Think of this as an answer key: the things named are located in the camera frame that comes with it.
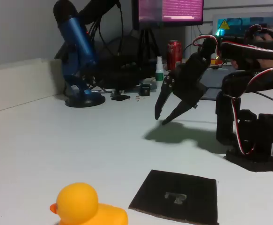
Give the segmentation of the person's right hand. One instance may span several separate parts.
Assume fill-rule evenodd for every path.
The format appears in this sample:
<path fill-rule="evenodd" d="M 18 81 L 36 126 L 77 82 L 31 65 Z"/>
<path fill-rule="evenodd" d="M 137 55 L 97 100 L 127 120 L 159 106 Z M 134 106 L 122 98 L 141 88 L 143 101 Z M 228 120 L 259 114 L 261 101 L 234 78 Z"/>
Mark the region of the person's right hand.
<path fill-rule="evenodd" d="M 265 34 L 255 36 L 255 40 L 257 40 L 257 41 L 273 41 L 273 38 L 268 33 L 265 33 Z"/>

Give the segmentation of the person's left hand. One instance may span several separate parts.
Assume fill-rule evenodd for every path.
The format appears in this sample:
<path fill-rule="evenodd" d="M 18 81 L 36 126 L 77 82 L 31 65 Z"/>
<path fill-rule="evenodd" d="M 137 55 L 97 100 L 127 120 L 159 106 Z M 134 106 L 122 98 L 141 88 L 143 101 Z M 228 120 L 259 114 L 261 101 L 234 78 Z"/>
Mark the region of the person's left hand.
<path fill-rule="evenodd" d="M 273 68 L 273 60 L 258 59 L 261 68 Z"/>

